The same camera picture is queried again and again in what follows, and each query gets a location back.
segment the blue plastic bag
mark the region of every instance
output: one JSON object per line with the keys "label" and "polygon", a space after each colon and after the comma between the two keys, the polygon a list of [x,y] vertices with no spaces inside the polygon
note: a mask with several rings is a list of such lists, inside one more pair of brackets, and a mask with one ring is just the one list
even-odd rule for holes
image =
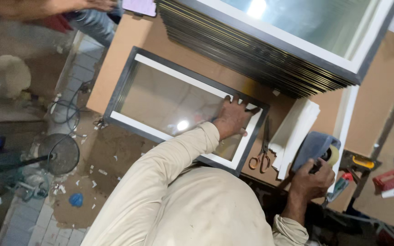
{"label": "blue plastic bag", "polygon": [[81,207],[83,205],[83,194],[82,193],[74,193],[69,197],[69,203],[73,207]]}

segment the beige shirt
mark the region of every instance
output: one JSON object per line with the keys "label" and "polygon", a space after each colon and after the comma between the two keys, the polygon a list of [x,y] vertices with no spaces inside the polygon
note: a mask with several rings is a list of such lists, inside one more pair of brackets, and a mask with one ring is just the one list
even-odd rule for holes
{"label": "beige shirt", "polygon": [[303,245],[306,229],[276,216],[273,230],[250,187],[216,168],[189,167],[218,146],[211,123],[159,144],[107,199],[82,246]]}

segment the person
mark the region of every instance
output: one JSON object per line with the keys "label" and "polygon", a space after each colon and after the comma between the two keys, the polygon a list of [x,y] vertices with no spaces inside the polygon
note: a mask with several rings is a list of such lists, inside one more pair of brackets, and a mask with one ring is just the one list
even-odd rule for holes
{"label": "person", "polygon": [[303,245],[307,203],[334,181],[329,165],[309,174],[309,160],[294,176],[288,202],[266,222],[260,203],[243,181],[227,171],[190,166],[203,153],[242,129],[257,110],[227,96],[218,118],[151,149],[127,171],[82,246]]}
{"label": "person", "polygon": [[123,16],[121,0],[0,0],[0,16],[10,20],[46,19],[46,25],[59,31],[70,26],[109,47],[114,25]]}

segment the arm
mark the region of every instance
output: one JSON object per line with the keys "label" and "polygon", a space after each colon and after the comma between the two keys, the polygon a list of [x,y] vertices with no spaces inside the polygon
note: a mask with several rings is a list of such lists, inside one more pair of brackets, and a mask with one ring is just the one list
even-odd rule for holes
{"label": "arm", "polygon": [[245,112],[245,107],[238,104],[238,98],[232,104],[226,100],[214,124],[204,123],[161,143],[136,161],[107,199],[82,246],[142,245],[168,185],[197,156],[212,153],[220,139],[241,132],[244,121],[253,114]]}
{"label": "arm", "polygon": [[319,161],[321,168],[315,174],[309,174],[314,166],[314,160],[310,159],[294,176],[287,205],[273,223],[275,245],[304,245],[308,240],[304,228],[306,206],[310,200],[325,196],[334,182],[331,166],[320,158]]}
{"label": "arm", "polygon": [[12,20],[35,20],[82,10],[112,10],[116,0],[0,0],[0,16]]}

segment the tape roll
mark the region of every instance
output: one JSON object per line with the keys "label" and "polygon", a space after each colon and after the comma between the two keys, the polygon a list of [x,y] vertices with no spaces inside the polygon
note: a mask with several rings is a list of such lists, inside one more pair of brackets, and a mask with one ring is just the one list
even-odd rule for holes
{"label": "tape roll", "polygon": [[340,157],[340,153],[338,149],[333,145],[329,145],[329,149],[331,150],[331,157],[328,160],[328,164],[333,166],[337,163],[338,158]]}

